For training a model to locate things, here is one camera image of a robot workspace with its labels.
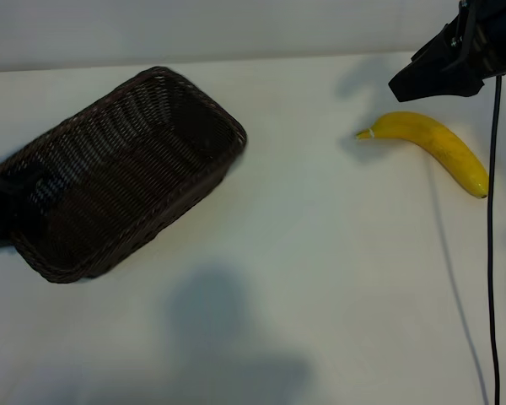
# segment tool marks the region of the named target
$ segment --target black cable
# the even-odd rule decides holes
[[[497,157],[498,117],[503,78],[497,76],[495,107],[493,111],[493,129],[491,132],[491,152],[489,160],[489,199],[487,201],[487,285],[489,296],[489,332],[491,333],[491,351],[495,371],[495,405],[500,405],[500,369],[498,367],[497,331],[495,328],[495,299],[493,288],[493,193],[495,191],[495,160]]]

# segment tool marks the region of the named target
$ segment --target white table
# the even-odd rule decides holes
[[[399,105],[409,57],[172,65],[243,124],[245,157],[95,281],[0,251],[0,404],[476,405],[479,373],[492,397],[486,201],[414,145],[353,134],[418,111],[487,163],[493,83]],[[0,160],[144,68],[0,73]],[[506,404],[506,79],[498,147]]]

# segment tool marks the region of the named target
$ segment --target banana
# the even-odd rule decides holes
[[[489,177],[470,149],[453,132],[433,118],[414,112],[392,112],[379,118],[357,139],[403,139],[425,149],[471,195],[485,198]]]

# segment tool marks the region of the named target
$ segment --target woven texture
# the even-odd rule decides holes
[[[243,152],[242,126],[164,67],[139,73],[0,164],[37,165],[31,226],[10,239],[53,283],[106,273],[202,200]]]

